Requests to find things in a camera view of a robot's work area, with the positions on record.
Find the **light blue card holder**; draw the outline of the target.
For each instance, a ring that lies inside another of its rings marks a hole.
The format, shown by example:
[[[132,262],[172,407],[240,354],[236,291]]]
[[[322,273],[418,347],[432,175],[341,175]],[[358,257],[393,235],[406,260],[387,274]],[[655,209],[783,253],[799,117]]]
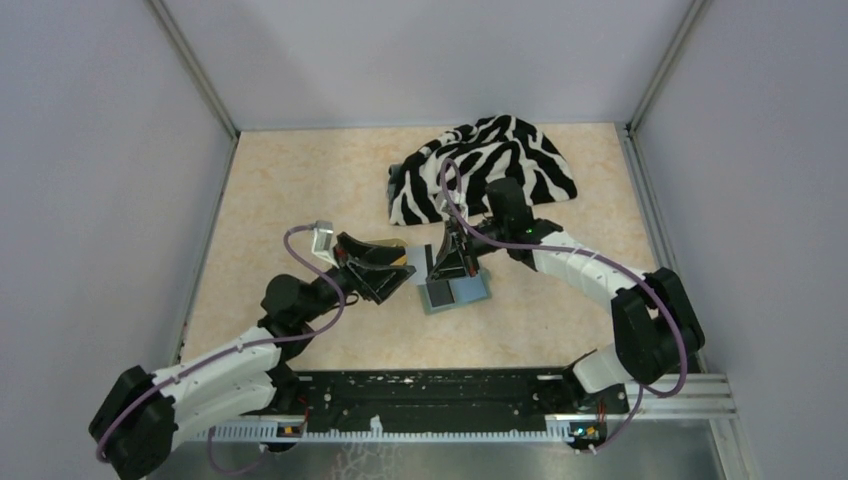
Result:
[[[451,306],[432,309],[429,305],[429,302],[426,298],[426,287],[425,285],[418,286],[418,292],[420,294],[422,309],[425,315],[434,315],[438,313],[442,313],[445,311],[463,308],[468,305],[471,305],[476,302],[485,301],[491,298],[491,288],[490,288],[490,280],[491,274],[487,269],[482,269],[479,274],[475,277],[465,277],[460,279],[451,279],[451,280],[438,280],[438,281],[428,281],[427,283],[439,282],[439,281],[449,281],[454,298],[455,303]]]

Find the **black credit card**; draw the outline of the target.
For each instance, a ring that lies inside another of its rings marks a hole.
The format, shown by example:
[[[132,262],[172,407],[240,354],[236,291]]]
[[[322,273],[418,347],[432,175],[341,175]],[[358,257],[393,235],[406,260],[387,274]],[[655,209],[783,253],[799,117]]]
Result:
[[[455,303],[454,294],[449,281],[427,283],[426,298],[432,309],[451,306]]]

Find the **silver magnetic stripe card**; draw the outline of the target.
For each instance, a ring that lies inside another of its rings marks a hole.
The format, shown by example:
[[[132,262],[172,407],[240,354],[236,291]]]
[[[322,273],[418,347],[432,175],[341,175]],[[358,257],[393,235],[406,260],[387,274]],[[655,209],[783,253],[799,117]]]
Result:
[[[409,245],[406,247],[406,258],[407,264],[415,268],[409,282],[416,286],[425,285],[434,265],[433,245]]]

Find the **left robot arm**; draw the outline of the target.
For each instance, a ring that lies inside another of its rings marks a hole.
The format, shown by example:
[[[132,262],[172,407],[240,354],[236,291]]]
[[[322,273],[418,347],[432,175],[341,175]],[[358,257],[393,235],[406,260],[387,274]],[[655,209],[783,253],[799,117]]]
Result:
[[[340,320],[350,297],[381,304],[416,271],[396,239],[362,242],[311,224],[290,229],[283,240],[308,230],[328,270],[296,255],[315,279],[273,277],[260,302],[265,314],[255,326],[190,362],[152,373],[134,366],[119,375],[88,427],[99,462],[121,479],[141,479],[186,440],[221,422],[292,411],[300,388],[288,361]],[[329,325],[313,328],[326,314]]]

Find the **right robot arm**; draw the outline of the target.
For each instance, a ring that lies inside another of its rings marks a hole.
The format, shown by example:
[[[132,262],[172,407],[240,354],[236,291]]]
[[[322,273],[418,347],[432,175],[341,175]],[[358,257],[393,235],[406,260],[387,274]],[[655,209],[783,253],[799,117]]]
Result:
[[[610,386],[628,380],[651,385],[675,369],[687,371],[705,336],[674,271],[631,269],[580,244],[562,226],[536,217],[514,179],[494,181],[486,195],[490,218],[470,226],[462,193],[437,194],[436,204],[446,214],[445,235],[429,277],[474,276],[480,256],[504,249],[602,307],[611,316],[614,340],[568,367],[563,398],[569,408],[588,412]]]

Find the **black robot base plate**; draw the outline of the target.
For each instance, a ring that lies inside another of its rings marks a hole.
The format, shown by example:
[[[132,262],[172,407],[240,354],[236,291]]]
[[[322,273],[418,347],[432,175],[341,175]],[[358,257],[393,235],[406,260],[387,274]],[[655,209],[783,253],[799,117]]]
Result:
[[[306,415],[310,432],[541,431],[549,415],[625,414],[623,385],[588,394],[565,367],[302,371],[263,414]]]

